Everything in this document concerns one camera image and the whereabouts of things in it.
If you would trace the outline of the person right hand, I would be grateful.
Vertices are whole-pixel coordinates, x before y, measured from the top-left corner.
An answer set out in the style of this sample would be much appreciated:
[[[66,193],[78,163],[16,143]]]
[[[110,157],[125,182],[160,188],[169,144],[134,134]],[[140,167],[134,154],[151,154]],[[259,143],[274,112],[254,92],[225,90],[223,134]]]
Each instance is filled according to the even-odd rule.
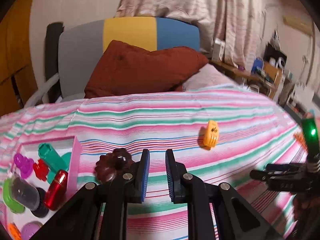
[[[293,199],[296,239],[319,239],[319,196],[298,193]]]

